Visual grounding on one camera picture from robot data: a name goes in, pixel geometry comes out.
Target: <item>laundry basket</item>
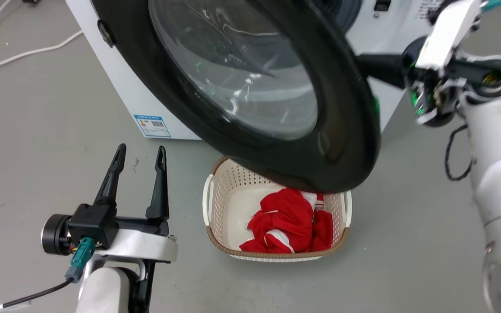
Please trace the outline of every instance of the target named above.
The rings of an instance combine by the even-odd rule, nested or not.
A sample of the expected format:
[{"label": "laundry basket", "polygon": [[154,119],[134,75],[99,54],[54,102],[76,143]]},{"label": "laundry basket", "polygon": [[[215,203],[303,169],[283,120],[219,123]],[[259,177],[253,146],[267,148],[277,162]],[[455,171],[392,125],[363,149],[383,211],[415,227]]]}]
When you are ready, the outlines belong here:
[{"label": "laundry basket", "polygon": [[334,240],[328,250],[305,253],[244,252],[239,246],[253,239],[246,229],[260,210],[260,201],[284,188],[227,158],[221,158],[204,184],[202,210],[206,231],[212,243],[234,258],[259,262],[309,261],[336,252],[345,243],[351,223],[351,193],[324,195],[324,210],[332,214]]}]

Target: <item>door glass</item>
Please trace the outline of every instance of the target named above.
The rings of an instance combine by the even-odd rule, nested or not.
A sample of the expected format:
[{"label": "door glass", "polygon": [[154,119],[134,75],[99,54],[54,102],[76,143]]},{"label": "door glass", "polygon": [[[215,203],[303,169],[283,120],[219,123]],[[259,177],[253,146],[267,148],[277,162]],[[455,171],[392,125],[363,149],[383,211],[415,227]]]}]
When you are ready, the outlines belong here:
[{"label": "door glass", "polygon": [[231,121],[281,139],[316,125],[316,95],[290,40],[244,0],[149,0],[163,45]]}]

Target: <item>connector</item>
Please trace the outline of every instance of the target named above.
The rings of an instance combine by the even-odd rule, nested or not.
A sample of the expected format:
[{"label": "connector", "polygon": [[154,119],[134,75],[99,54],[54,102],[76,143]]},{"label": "connector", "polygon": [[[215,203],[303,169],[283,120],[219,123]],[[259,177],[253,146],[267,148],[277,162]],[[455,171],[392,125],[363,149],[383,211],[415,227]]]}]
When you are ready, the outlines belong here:
[{"label": "connector", "polygon": [[82,278],[86,263],[92,258],[95,251],[96,243],[94,240],[92,238],[82,238],[77,251],[71,259],[71,267],[69,267],[67,273],[65,273],[65,278],[72,278],[73,283],[78,283]]}]

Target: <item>red clothing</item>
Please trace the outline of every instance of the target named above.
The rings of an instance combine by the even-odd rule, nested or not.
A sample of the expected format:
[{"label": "red clothing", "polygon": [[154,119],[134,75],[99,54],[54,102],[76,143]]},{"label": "red clothing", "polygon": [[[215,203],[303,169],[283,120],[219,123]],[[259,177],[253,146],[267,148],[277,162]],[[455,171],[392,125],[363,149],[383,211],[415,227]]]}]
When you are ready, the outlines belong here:
[{"label": "red clothing", "polygon": [[263,253],[300,253],[331,247],[332,214],[315,211],[298,190],[285,188],[265,196],[261,210],[250,220],[254,240],[239,247],[242,251]]}]

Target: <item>gray floor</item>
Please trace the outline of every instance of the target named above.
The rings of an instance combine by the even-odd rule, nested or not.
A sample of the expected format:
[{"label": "gray floor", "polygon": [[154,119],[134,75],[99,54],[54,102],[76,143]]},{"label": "gray floor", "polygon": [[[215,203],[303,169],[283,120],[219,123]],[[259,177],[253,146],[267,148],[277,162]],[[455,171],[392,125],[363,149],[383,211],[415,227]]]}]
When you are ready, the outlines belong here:
[{"label": "gray floor", "polygon": [[[501,53],[501,8],[483,23],[468,51]],[[63,0],[21,6],[0,24],[0,60],[76,30]],[[483,231],[471,188],[443,171],[458,125],[416,127],[400,105],[376,168],[353,191],[344,248],[308,263],[244,262],[216,250],[202,221],[202,187],[218,152],[198,141],[144,139],[83,37],[14,62],[0,68],[0,303],[63,280],[69,258],[44,254],[40,229],[51,214],[93,200],[124,142],[123,216],[144,215],[157,147],[168,153],[179,260],[157,268],[152,312],[485,312]],[[461,137],[454,148],[456,172],[468,163],[466,144]],[[72,312],[77,292],[68,287],[25,311]]]}]

